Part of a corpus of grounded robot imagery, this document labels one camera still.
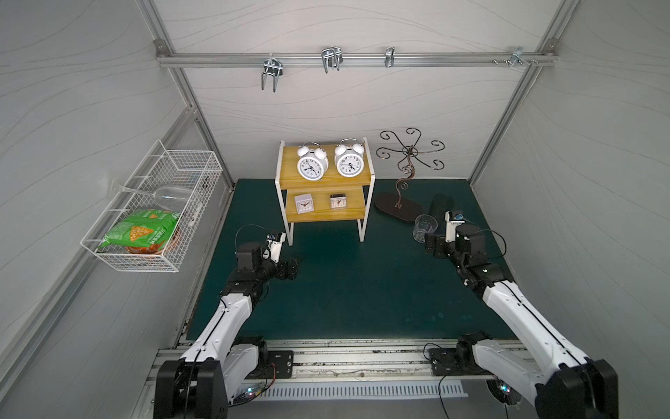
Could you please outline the white square alarm clock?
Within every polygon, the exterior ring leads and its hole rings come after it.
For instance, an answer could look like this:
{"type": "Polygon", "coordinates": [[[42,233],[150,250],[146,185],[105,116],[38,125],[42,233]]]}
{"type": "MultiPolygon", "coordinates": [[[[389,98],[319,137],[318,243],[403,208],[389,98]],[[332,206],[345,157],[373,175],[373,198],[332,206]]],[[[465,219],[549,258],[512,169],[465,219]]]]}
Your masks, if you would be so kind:
{"type": "Polygon", "coordinates": [[[312,194],[302,194],[294,197],[296,213],[299,215],[314,212],[315,205],[312,194]]]}

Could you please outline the white twin-bell alarm clock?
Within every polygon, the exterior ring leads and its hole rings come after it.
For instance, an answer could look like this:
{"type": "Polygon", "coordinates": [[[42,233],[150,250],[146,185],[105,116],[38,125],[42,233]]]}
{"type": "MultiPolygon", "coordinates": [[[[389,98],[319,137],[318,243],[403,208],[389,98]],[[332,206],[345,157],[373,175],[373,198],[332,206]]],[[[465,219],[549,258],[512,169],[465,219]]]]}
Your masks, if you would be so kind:
{"type": "Polygon", "coordinates": [[[313,142],[314,148],[308,143],[298,148],[298,174],[307,181],[319,181],[326,174],[329,168],[329,161],[326,150],[313,142]]]}
{"type": "Polygon", "coordinates": [[[334,154],[335,167],[343,177],[359,176],[365,168],[365,147],[355,138],[343,139],[334,154]]]}

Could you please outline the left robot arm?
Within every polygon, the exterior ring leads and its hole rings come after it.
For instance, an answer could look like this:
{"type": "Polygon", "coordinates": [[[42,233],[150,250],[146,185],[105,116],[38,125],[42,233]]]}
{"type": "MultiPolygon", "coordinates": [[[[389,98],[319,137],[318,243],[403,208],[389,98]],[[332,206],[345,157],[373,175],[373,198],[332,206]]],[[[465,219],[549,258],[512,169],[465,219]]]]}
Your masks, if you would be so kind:
{"type": "Polygon", "coordinates": [[[176,361],[165,361],[155,380],[155,418],[225,418],[232,407],[261,396],[293,372],[291,351],[271,351],[261,336],[241,330],[271,279],[294,279],[299,262],[280,258],[285,235],[268,235],[265,244],[237,247],[219,305],[193,345],[176,361]]]}

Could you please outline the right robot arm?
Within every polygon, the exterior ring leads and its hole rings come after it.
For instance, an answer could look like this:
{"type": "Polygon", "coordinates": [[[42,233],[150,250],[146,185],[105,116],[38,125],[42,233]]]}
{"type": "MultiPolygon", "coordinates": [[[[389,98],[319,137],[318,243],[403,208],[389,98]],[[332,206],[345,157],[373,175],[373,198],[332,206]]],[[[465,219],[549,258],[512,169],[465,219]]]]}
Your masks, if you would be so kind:
{"type": "Polygon", "coordinates": [[[453,349],[423,349],[434,375],[489,375],[490,394],[506,406],[520,399],[540,418],[617,418],[619,379],[604,360],[595,360],[565,338],[508,279],[486,253],[483,231],[451,221],[445,235],[424,234],[437,258],[450,260],[464,286],[492,309],[530,353],[531,361],[485,332],[462,335],[453,349]]]}

